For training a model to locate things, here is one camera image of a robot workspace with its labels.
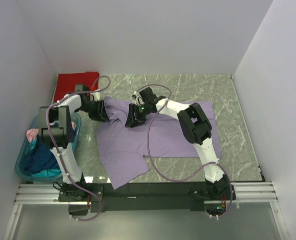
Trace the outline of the lavender t shirt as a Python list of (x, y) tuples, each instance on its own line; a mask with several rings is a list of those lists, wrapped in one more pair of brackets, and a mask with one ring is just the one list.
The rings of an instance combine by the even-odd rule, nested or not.
[[(222, 157), (211, 102), (197, 102), (212, 125), (213, 147), (218, 159)], [(145, 157), (199, 158), (194, 147), (184, 138), (178, 120), (167, 115), (147, 115), (145, 124), (125, 127), (129, 101), (104, 98), (110, 119), (96, 132), (100, 161), (114, 189), (149, 171)]]

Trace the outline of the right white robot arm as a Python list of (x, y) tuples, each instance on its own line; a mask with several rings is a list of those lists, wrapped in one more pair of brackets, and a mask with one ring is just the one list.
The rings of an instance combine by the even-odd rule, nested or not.
[(178, 120), (181, 132), (194, 149), (202, 165), (190, 176), (187, 181), (198, 172), (204, 171), (207, 194), (217, 200), (223, 196), (232, 196), (231, 180), (219, 164), (212, 141), (212, 125), (198, 103), (183, 104), (170, 99), (169, 96), (156, 96), (151, 85), (148, 84), (132, 95), (133, 103), (129, 105), (129, 112), (125, 127), (135, 128), (146, 122), (146, 117), (153, 114), (166, 115)]

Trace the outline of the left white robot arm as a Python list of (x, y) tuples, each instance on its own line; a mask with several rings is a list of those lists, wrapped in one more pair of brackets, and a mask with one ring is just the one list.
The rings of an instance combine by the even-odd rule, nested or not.
[(82, 201), (87, 197), (88, 189), (82, 185), (83, 173), (76, 163), (72, 149), (74, 130), (71, 113), (78, 111), (87, 113), (93, 121), (109, 121), (104, 101), (100, 98), (100, 90), (77, 84), (75, 92), (66, 94), (63, 99), (50, 106), (39, 108), (38, 137), (55, 156), (63, 182), (75, 183), (70, 189), (70, 195), (76, 201)]

